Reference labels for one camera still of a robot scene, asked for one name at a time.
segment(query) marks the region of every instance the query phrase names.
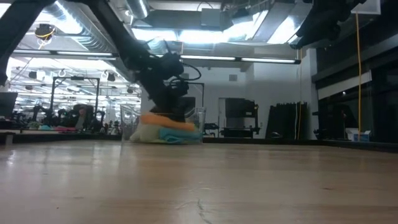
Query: yellow cloth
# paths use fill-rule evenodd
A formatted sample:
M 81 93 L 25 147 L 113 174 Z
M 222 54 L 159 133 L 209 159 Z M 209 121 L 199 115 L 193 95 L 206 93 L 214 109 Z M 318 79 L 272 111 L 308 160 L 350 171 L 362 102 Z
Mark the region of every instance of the yellow cloth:
M 194 131 L 195 125 L 193 123 L 176 122 L 165 116 L 160 116 L 156 114 L 145 114 L 140 117 L 143 124 L 156 124 L 163 126 L 165 128 L 174 128 L 184 131 Z

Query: white wall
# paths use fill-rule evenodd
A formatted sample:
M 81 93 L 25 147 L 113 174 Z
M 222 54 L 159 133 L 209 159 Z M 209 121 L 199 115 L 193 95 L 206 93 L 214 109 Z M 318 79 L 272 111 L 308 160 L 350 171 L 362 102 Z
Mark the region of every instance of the white wall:
M 300 99 L 297 69 L 298 65 L 254 63 L 247 71 L 246 99 L 254 100 L 259 105 L 261 130 L 255 138 L 265 137 L 270 106 Z M 254 125 L 253 120 L 246 121 L 247 126 Z
M 312 116 L 318 111 L 318 91 L 312 83 L 312 76 L 317 73 L 317 50 L 308 49 L 302 60 L 302 100 L 308 103 L 309 114 L 307 115 L 307 137 L 316 139 L 313 130 L 319 128 L 318 116 Z
M 246 99 L 259 105 L 258 117 L 260 134 L 255 138 L 264 138 L 270 106 L 278 103 L 296 103 L 300 100 L 308 103 L 309 114 L 306 117 L 308 132 L 306 136 L 315 139 L 314 129 L 318 129 L 318 117 L 312 113 L 318 111 L 318 97 L 311 76 L 317 72 L 316 50 L 307 50 L 307 56 L 300 65 L 281 65 L 254 63 L 246 72 Z M 246 120 L 246 126 L 254 125 Z

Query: ceiling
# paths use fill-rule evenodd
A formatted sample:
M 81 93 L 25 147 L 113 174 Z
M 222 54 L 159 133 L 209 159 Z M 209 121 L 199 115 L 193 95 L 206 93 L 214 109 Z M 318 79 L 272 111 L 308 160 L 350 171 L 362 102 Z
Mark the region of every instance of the ceiling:
M 164 40 L 174 52 L 184 55 L 224 56 L 224 57 L 252 57 L 252 58 L 280 58 L 296 59 L 297 51 L 289 47 L 288 43 L 295 41 L 295 31 L 306 18 L 311 5 L 301 0 L 213 0 L 211 2 L 198 1 L 171 1 L 149 0 L 149 16 L 143 20 L 132 20 L 126 0 L 110 0 L 110 5 L 124 22 L 124 26 L 132 37 L 148 43 L 153 54 L 162 54 L 165 51 Z M 3 14 L 9 4 L 0 4 L 0 14 Z M 220 24 L 216 27 L 202 26 L 207 15 L 217 14 L 216 9 L 223 8 L 220 14 Z M 238 9 L 248 8 L 251 21 L 233 25 L 231 17 Z M 363 23 L 371 21 L 373 17 L 363 17 Z M 39 40 L 34 31 L 39 24 L 54 25 L 57 30 L 50 41 Z M 199 24 L 200 30 L 189 29 Z M 353 32 L 353 21 L 350 19 L 344 26 L 344 34 Z M 18 46 L 18 49 L 54 50 L 72 52 L 109 52 L 117 53 L 112 40 L 97 21 L 88 7 L 77 4 L 57 1 L 35 21 L 30 31 Z M 141 91 L 136 85 L 131 85 L 131 74 L 123 66 L 119 58 L 104 58 L 92 60 L 89 56 L 69 56 L 57 58 L 40 55 L 13 54 L 8 66 L 10 77 L 9 88 L 18 91 L 18 103 L 21 110 L 35 104 L 31 98 L 41 97 L 42 103 L 49 102 L 52 77 L 72 77 L 74 75 L 85 78 L 100 78 L 100 107 L 115 106 L 130 103 L 139 108 Z M 244 62 L 220 62 L 211 60 L 185 60 L 184 62 L 197 67 L 233 67 L 247 68 Z M 29 78 L 29 72 L 37 72 L 38 78 Z M 107 81 L 109 73 L 115 74 L 115 81 Z M 27 90 L 26 85 L 33 86 Z M 55 92 L 56 105 L 61 108 L 70 106 L 77 101 L 93 104 L 92 96 L 95 88 L 90 80 L 65 80 Z M 127 93 L 127 88 L 134 88 L 133 94 Z

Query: metal frame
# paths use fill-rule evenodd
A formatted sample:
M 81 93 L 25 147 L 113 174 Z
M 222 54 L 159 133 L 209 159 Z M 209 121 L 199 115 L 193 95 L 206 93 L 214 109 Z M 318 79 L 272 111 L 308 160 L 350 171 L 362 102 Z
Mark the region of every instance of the metal frame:
M 205 84 L 204 83 L 188 82 L 188 85 L 189 84 L 201 85 L 201 107 L 204 107 L 205 106 Z
M 57 79 L 62 79 L 62 80 L 70 79 L 70 80 L 79 80 L 79 81 L 83 81 L 83 80 L 97 80 L 96 97 L 95 97 L 95 110 L 94 110 L 94 114 L 96 114 L 96 112 L 97 112 L 97 110 L 98 110 L 98 95 L 99 95 L 99 93 L 100 93 L 100 78 L 85 78 L 85 77 L 53 77 L 53 78 L 52 78 L 52 90 L 51 90 L 50 110 L 52 110 L 53 104 L 54 104 L 54 93 L 55 93 L 55 88 L 57 87 L 55 81 L 56 81 Z
M 7 80 L 7 64 L 12 52 L 29 31 L 43 9 L 54 2 L 55 0 L 14 1 L 4 15 L 2 15 L 0 27 L 7 34 L 0 36 L 1 85 Z

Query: ceiling light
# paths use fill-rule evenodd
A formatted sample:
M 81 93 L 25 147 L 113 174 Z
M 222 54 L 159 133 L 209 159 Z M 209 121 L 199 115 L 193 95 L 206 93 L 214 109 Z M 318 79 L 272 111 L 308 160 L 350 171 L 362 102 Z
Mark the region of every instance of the ceiling light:
M 132 29 L 134 36 L 138 40 L 149 41 L 152 39 L 163 39 L 167 41 L 176 41 L 177 35 L 172 30 L 156 30 L 156 29 Z
M 51 98 L 51 93 L 18 93 L 19 96 L 38 96 L 43 98 Z M 54 97 L 75 97 L 78 99 L 94 100 L 95 95 L 79 95 L 79 94 L 54 94 Z M 99 100 L 104 100 L 105 96 L 98 96 Z
M 259 30 L 262 22 L 264 22 L 264 19 L 266 19 L 267 14 L 268 14 L 268 10 L 262 11 L 259 13 L 257 19 L 254 19 L 254 15 L 253 15 L 253 19 L 255 20 L 255 22 L 254 22 L 253 26 L 251 27 L 250 31 L 247 32 L 246 40 L 252 39 L 254 37 L 254 35 Z
M 273 59 L 273 58 L 242 58 L 242 62 L 262 62 L 262 63 L 297 63 L 296 60 Z
M 28 76 L 29 76 L 29 78 L 36 79 L 37 78 L 37 72 L 29 72 Z
M 112 53 L 101 53 L 101 52 L 63 52 L 58 51 L 59 55 L 76 55 L 76 56 L 97 56 L 97 57 L 104 57 L 104 56 L 113 56 Z
M 87 57 L 88 60 L 117 60 L 115 57 Z
M 294 20 L 288 16 L 283 23 L 276 29 L 272 37 L 268 40 L 267 44 L 284 44 L 296 33 Z
M 198 55 L 181 55 L 182 59 L 199 59 L 199 60 L 235 60 L 234 57 L 215 57 L 215 56 L 198 56 Z
M 179 41 L 188 44 L 216 44 L 224 42 L 221 31 L 208 30 L 183 30 Z
M 107 80 L 110 81 L 110 82 L 114 82 L 116 80 L 116 78 L 114 76 L 114 73 L 108 73 Z
M 127 88 L 127 92 L 128 92 L 129 94 L 134 93 L 133 87 L 129 86 L 129 88 Z
M 67 74 L 67 73 L 65 72 L 65 69 L 64 69 L 64 68 L 58 72 L 58 76 L 61 77 L 61 78 L 62 78 L 62 77 L 65 77 L 66 74 Z
M 97 88 L 97 86 L 93 85 L 82 85 L 80 86 L 82 88 Z M 115 86 L 99 86 L 99 88 L 116 88 Z
M 14 50 L 15 54 L 51 54 L 49 50 Z
M 80 91 L 80 88 L 77 88 L 77 87 L 74 87 L 74 86 L 71 86 L 71 85 L 68 85 L 67 89 L 69 89 L 71 91 Z

